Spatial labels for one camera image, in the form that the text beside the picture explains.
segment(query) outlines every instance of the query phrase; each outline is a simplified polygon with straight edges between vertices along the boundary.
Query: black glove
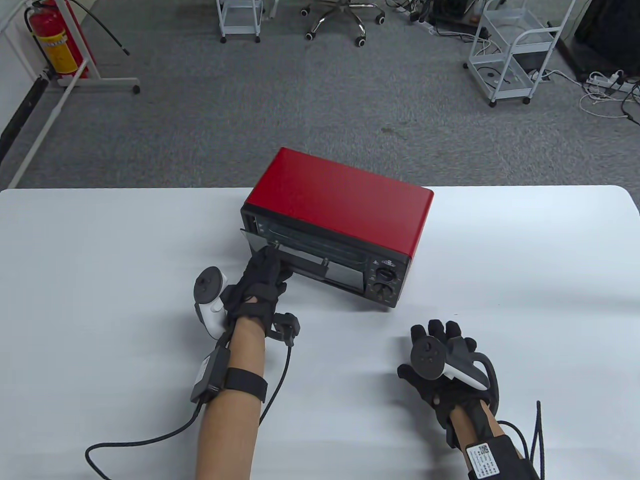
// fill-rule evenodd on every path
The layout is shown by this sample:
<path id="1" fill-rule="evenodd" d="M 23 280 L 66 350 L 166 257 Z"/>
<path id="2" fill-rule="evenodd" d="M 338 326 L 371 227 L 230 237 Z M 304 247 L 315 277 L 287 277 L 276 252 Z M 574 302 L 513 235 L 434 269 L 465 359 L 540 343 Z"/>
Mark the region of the black glove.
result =
<path id="1" fill-rule="evenodd" d="M 426 335 L 427 333 L 422 325 L 411 327 L 411 341 L 413 343 Z M 461 337 L 462 332 L 460 331 L 460 326 L 455 322 L 447 322 L 447 330 L 445 332 L 440 320 L 430 320 L 429 335 L 447 345 L 450 339 Z M 474 339 L 466 338 L 465 343 L 470 352 L 476 350 L 477 343 Z M 449 415 L 456 405 L 464 407 L 474 400 L 484 400 L 487 405 L 497 404 L 497 399 L 493 398 L 491 389 L 476 390 L 457 378 L 450 380 L 444 375 L 436 380 L 427 380 L 418 375 L 413 367 L 407 364 L 400 365 L 397 371 L 398 376 L 413 385 L 418 390 L 420 397 L 435 410 L 438 423 L 447 430 L 447 434 L 452 433 L 453 426 L 449 420 Z"/>
<path id="2" fill-rule="evenodd" d="M 238 317 L 256 317 L 267 335 L 273 325 L 278 297 L 287 289 L 284 281 L 291 275 L 292 272 L 282 267 L 275 248 L 266 246 L 255 252 L 238 283 L 228 285 L 220 294 L 227 311 L 227 328 Z M 245 303 L 251 297 L 256 297 L 258 302 Z"/>

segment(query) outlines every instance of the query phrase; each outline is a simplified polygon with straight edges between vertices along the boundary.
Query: gray carpet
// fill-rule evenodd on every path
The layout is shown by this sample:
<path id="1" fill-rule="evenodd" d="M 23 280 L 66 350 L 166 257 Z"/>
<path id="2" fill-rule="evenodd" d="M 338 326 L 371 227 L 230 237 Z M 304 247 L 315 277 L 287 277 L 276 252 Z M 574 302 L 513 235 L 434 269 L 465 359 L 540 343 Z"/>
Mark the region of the gray carpet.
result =
<path id="1" fill-rule="evenodd" d="M 560 4 L 535 10 L 554 19 Z M 461 67 L 469 45 L 388 8 L 382 26 L 364 14 L 361 49 L 347 18 L 308 42 L 315 17 L 298 10 L 281 6 L 260 44 L 222 45 L 212 1 L 99 0 L 93 11 L 132 52 L 85 20 L 102 71 L 139 76 L 142 93 L 74 92 L 20 187 L 251 186 L 287 146 L 420 185 L 617 184 L 640 204 L 640 128 L 585 114 L 577 86 L 555 77 L 529 106 L 490 109 Z M 559 57 L 552 67 L 569 71 Z M 0 187 L 59 97 L 44 95 Z"/>

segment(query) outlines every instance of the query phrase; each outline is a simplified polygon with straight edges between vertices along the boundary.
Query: red toaster oven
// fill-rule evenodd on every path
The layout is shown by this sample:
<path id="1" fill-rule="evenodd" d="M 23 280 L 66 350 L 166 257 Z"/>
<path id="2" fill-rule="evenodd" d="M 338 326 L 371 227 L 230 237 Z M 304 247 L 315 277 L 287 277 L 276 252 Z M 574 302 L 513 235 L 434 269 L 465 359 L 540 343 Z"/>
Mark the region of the red toaster oven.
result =
<path id="1" fill-rule="evenodd" d="M 281 148 L 244 202 L 252 251 L 270 244 L 296 273 L 394 307 L 433 192 Z"/>

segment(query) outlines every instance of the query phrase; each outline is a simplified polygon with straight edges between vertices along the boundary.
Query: red fire extinguisher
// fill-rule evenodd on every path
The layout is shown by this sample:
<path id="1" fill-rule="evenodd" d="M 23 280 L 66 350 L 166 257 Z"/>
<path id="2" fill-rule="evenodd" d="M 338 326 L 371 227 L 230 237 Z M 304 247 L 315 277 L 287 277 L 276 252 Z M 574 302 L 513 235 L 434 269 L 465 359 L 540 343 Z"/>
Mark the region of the red fire extinguisher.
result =
<path id="1" fill-rule="evenodd" d="M 129 55 L 129 51 L 122 46 L 122 44 L 118 41 L 117 38 L 109 31 L 109 29 L 104 26 L 104 24 L 98 20 L 94 14 L 92 14 L 89 10 L 87 10 L 81 3 L 78 3 L 77 0 L 71 0 L 73 3 L 77 4 L 80 8 L 82 8 L 91 18 L 96 20 L 98 24 L 109 34 L 109 36 L 118 44 L 118 46 L 123 50 L 124 53 Z M 95 63 L 95 58 L 93 57 L 93 53 L 89 48 L 89 45 L 84 37 L 84 33 L 80 28 L 80 24 L 74 14 L 74 11 L 71 9 L 68 0 L 65 0 L 67 4 L 67 8 L 71 13 L 71 17 L 76 24 L 76 28 L 78 32 L 80 32 L 80 37 L 82 41 L 86 45 L 87 50 L 89 51 L 89 55 L 93 62 Z M 68 33 L 67 24 L 65 23 L 65 19 L 62 17 L 58 6 L 54 0 L 39 0 L 33 2 L 32 7 L 28 8 L 24 12 L 24 19 L 27 24 L 27 28 L 34 36 L 38 47 L 45 55 L 45 57 L 49 60 L 51 67 L 56 71 L 56 73 L 60 76 L 73 76 L 80 65 L 83 62 L 83 55 L 80 53 L 78 46 L 73 39 L 73 37 Z M 88 72 L 85 69 L 82 73 L 82 78 L 88 77 Z"/>

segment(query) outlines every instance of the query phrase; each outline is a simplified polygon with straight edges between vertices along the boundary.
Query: white table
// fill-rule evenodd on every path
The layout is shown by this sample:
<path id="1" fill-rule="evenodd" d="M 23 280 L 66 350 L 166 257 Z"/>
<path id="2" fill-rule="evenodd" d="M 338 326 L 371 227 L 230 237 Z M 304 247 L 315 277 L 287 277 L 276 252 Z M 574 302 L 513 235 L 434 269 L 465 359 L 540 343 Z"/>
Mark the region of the white table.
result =
<path id="1" fill-rule="evenodd" d="M 499 418 L 531 438 L 542 400 L 547 478 L 640 472 L 640 217 L 617 187 L 435 188 L 398 307 L 295 276 L 291 368 L 260 429 L 255 479 L 464 480 L 429 408 L 395 375 L 413 323 L 460 322 L 493 360 Z M 191 415 L 212 342 L 192 285 L 248 259 L 249 189 L 0 193 L 0 478 L 97 478 L 83 451 Z M 285 348 L 269 340 L 272 391 Z M 98 451 L 115 479 L 193 478 L 197 428 Z"/>

